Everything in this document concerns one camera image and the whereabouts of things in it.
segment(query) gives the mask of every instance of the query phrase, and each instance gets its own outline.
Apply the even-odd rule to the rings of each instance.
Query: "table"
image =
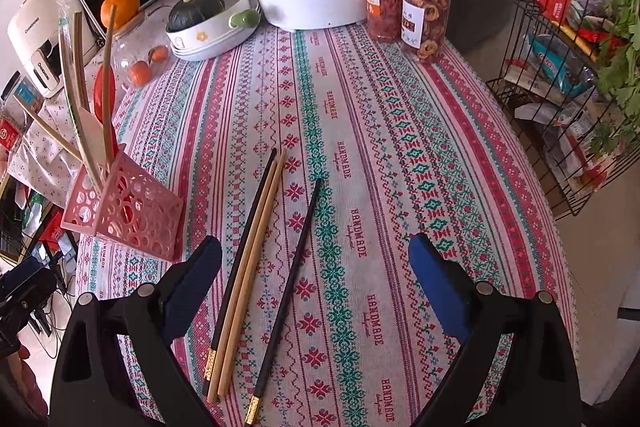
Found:
[[[444,257],[502,292],[556,296],[577,350],[574,295],[542,189],[488,88],[447,45],[423,68],[364,26],[290,34],[261,25],[207,62],[177,61],[130,92],[114,118],[127,152],[185,199],[187,257],[220,238],[224,275],[175,356],[199,389],[212,327],[264,163],[289,158],[241,337],[230,395],[213,416],[241,426],[313,181],[327,179],[260,411],[267,426],[408,426],[458,344],[446,337],[408,264],[424,230]],[[128,295],[167,263],[83,237],[79,291]],[[157,416],[132,350],[127,367]],[[473,415],[495,393],[503,343]]]

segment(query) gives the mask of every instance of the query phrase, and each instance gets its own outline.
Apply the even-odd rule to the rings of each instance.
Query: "green handle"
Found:
[[[255,28],[260,23],[260,14],[254,10],[244,10],[229,19],[231,28]]]

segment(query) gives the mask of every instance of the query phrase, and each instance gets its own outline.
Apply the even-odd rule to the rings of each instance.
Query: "silver bolt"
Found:
[[[476,290],[480,295],[491,295],[494,292],[494,287],[486,281],[480,281],[476,284]]]
[[[551,304],[554,301],[554,298],[551,296],[551,293],[545,292],[544,290],[538,293],[538,299],[540,299],[545,304]]]
[[[138,295],[140,295],[141,297],[148,297],[154,292],[154,289],[156,289],[156,287],[151,283],[145,283],[140,286],[140,288],[138,288]]]
[[[94,299],[94,294],[91,292],[85,292],[81,296],[78,297],[78,304],[81,306],[86,306]]]

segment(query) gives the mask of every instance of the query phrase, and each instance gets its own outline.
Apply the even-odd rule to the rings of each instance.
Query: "tablecloth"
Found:
[[[120,141],[186,202],[178,246],[223,244],[222,272],[175,356],[196,389],[264,163],[288,149],[244,322],[230,394],[212,415],[244,422],[313,181],[325,188],[259,418],[267,426],[408,426],[455,357],[408,263],[426,232],[475,280],[556,296],[577,351],[570,277],[536,176],[497,102],[450,44],[423,68],[364,26],[290,34],[261,25],[207,62],[176,61],[130,92]],[[128,295],[167,263],[83,237],[79,291]],[[158,416],[130,344],[124,357],[143,410]],[[472,415],[492,399],[507,339]]]

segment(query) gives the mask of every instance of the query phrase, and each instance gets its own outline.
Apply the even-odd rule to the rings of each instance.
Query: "pink plastic basket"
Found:
[[[84,166],[80,169],[61,226],[171,261],[183,205],[182,198],[121,150],[101,198]]]

